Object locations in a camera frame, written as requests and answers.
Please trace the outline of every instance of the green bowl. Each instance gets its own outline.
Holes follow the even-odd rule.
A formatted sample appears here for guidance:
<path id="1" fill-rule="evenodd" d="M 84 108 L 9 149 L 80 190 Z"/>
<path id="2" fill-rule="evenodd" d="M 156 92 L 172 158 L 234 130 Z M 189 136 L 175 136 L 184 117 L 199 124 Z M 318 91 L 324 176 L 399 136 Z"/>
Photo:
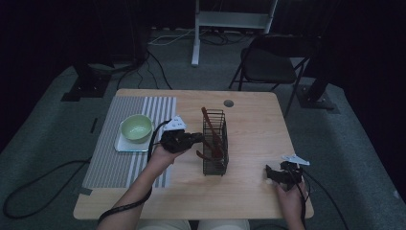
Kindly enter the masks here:
<path id="1" fill-rule="evenodd" d="M 133 143 L 144 143 L 151 131 L 151 120 L 142 114 L 129 116 L 122 122 L 122 135 Z"/>

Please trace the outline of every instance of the wooden table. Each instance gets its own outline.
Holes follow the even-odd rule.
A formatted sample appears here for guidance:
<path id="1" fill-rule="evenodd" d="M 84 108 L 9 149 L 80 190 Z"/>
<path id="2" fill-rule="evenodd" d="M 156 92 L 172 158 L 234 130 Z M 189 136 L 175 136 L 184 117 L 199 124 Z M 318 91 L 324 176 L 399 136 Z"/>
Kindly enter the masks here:
<path id="1" fill-rule="evenodd" d="M 154 188 L 142 219 L 279 219 L 276 193 L 266 182 L 265 165 L 279 168 L 282 155 L 294 153 L 277 97 L 265 92 L 121 89 L 117 96 L 176 97 L 176 114 L 187 132 L 202 132 L 201 107 L 223 109 L 230 161 L 223 175 L 204 175 L 195 144 L 171 168 L 170 186 Z M 225 100 L 234 102 L 227 107 Z M 98 219 L 125 192 L 93 189 L 79 195 L 74 216 Z M 314 214 L 310 200 L 306 217 Z"/>

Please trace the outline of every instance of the person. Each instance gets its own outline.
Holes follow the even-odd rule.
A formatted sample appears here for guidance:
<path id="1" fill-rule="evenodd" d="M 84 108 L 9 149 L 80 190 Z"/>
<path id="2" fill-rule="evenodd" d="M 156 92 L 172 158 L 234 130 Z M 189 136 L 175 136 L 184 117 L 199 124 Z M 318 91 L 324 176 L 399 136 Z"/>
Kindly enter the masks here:
<path id="1" fill-rule="evenodd" d="M 155 179 L 171 164 L 174 163 L 176 157 L 183 154 L 182 152 L 169 153 L 162 146 L 157 145 L 149 162 L 131 184 L 124 195 L 113 206 L 120 207 L 134 201 L 141 200 L 149 192 Z M 285 192 L 278 183 L 274 183 L 279 202 L 282 208 L 282 214 L 287 221 L 290 230 L 304 229 L 300 214 L 301 201 L 298 189 L 292 188 Z M 305 190 L 305 185 L 301 183 L 302 190 Z M 135 208 L 125 210 L 123 212 L 105 217 L 98 225 L 97 230 L 133 230 L 135 226 L 139 230 L 158 230 L 158 229 L 179 229 L 191 230 L 187 220 L 140 220 L 140 215 L 143 211 L 144 204 Z M 198 224 L 199 230 L 249 230 L 250 225 L 248 219 L 208 219 L 200 220 Z"/>

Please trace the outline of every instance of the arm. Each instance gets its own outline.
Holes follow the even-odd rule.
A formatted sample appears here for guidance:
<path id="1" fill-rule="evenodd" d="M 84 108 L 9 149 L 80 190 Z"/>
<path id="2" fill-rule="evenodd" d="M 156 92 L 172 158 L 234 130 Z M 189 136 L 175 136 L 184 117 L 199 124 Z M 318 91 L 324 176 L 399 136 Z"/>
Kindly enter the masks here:
<path id="1" fill-rule="evenodd" d="M 119 207 L 142 199 L 151 188 L 156 177 L 158 177 L 170 164 L 173 164 L 174 159 L 182 153 L 183 152 L 170 153 L 164 150 L 161 146 L 157 146 L 141 174 L 113 207 Z M 143 207 L 144 204 L 108 216 L 99 224 L 97 229 L 133 230 L 137 226 Z"/>
<path id="2" fill-rule="evenodd" d="M 302 195 L 299 192 L 298 187 L 294 186 L 289 191 L 285 191 L 278 182 L 273 182 L 277 190 L 279 203 L 281 205 L 282 214 L 287 222 L 287 226 L 290 230 L 305 230 L 305 227 L 301 220 L 302 213 Z M 305 184 L 301 182 L 299 184 L 304 194 Z"/>

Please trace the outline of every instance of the black base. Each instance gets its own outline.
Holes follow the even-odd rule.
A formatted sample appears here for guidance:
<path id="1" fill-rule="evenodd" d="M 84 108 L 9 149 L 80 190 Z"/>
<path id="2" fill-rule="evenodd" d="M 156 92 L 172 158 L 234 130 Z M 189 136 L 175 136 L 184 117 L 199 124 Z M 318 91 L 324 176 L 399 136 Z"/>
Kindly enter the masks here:
<path id="1" fill-rule="evenodd" d="M 296 96 L 298 97 L 299 103 L 302 108 L 313 108 L 313 109 L 325 109 L 331 114 L 340 114 L 335 103 L 332 103 L 327 95 L 323 93 L 322 97 L 317 102 L 311 102 L 308 100 L 307 92 L 310 88 L 309 85 L 300 84 L 296 90 Z"/>
<path id="2" fill-rule="evenodd" d="M 110 75 L 94 74 L 94 79 L 77 78 L 69 93 L 65 93 L 62 102 L 78 102 L 80 98 L 102 98 L 110 82 Z"/>

